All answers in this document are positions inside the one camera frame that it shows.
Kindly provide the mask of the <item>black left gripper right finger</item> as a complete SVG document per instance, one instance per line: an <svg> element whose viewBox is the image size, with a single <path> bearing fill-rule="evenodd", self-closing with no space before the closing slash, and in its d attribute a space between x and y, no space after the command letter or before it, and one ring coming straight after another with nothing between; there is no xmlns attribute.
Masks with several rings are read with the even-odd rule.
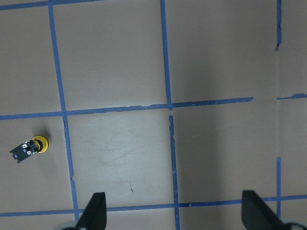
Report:
<svg viewBox="0 0 307 230"><path fill-rule="evenodd" d="M247 230L287 230L284 224L253 190L243 190L241 219Z"/></svg>

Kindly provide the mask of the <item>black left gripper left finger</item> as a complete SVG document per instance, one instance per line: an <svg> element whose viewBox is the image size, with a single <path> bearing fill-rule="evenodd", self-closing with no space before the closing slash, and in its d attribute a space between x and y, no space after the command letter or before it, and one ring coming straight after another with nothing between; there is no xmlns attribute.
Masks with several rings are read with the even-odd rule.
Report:
<svg viewBox="0 0 307 230"><path fill-rule="evenodd" d="M76 230L104 230L106 228L106 195L94 193L77 222Z"/></svg>

